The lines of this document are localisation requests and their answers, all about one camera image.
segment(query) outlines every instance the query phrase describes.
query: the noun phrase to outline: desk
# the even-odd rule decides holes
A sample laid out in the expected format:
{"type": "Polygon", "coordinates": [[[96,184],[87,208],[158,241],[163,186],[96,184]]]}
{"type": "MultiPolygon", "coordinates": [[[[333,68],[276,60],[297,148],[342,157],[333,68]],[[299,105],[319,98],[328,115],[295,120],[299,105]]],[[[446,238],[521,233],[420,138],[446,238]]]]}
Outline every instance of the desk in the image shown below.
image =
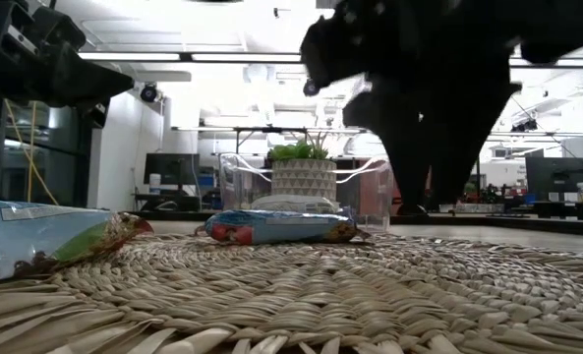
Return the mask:
{"type": "Polygon", "coordinates": [[[184,195],[152,195],[152,194],[134,194],[134,201],[136,203],[136,210],[147,211],[155,210],[155,208],[166,202],[174,202],[177,205],[177,210],[173,211],[199,211],[200,198],[184,195]],[[139,207],[140,202],[145,202],[143,207],[139,207]]]}
{"type": "Polygon", "coordinates": [[[552,216],[567,218],[577,217],[583,220],[583,203],[577,202],[534,202],[534,212],[541,218],[552,216]]]}

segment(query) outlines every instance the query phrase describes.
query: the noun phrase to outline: blue snack bag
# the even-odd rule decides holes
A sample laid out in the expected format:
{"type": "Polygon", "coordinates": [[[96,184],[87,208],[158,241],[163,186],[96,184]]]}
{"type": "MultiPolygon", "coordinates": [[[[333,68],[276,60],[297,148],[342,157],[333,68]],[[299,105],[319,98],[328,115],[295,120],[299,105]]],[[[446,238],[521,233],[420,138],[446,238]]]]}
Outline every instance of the blue snack bag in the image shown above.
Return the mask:
{"type": "Polygon", "coordinates": [[[349,217],[331,214],[309,214],[293,211],[227,210],[209,218],[205,232],[217,241],[233,241],[242,245],[279,242],[348,242],[357,235],[349,217]]]}
{"type": "Polygon", "coordinates": [[[0,279],[116,252],[150,231],[148,223],[124,213],[0,202],[0,279]]]}

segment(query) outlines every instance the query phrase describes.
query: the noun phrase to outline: glass wall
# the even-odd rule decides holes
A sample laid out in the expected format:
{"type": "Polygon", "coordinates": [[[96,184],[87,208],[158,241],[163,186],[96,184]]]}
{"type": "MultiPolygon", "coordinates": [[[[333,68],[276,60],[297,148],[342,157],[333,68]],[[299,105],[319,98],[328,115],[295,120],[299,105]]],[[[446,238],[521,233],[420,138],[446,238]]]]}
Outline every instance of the glass wall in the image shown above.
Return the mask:
{"type": "Polygon", "coordinates": [[[0,100],[0,197],[85,207],[90,139],[74,109],[0,100]]]}

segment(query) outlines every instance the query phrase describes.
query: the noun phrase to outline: potted plant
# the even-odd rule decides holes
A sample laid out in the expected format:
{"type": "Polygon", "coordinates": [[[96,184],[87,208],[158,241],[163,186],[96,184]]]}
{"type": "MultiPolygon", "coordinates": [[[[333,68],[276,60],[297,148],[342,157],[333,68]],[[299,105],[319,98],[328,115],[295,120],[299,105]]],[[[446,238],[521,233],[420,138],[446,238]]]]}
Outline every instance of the potted plant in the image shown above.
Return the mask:
{"type": "Polygon", "coordinates": [[[296,145],[277,146],[269,152],[271,193],[336,199],[336,163],[323,148],[325,138],[318,134],[315,141],[300,141],[296,145]]]}

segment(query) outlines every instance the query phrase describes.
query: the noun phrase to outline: woven rug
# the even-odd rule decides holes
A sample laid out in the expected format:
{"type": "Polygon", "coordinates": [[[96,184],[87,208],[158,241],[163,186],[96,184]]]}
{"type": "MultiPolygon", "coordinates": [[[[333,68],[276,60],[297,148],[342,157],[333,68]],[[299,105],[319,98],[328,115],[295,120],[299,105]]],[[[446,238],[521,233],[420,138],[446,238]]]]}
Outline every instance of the woven rug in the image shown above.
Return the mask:
{"type": "Polygon", "coordinates": [[[583,256],[376,236],[139,236],[0,284],[0,353],[583,354],[583,256]]]}

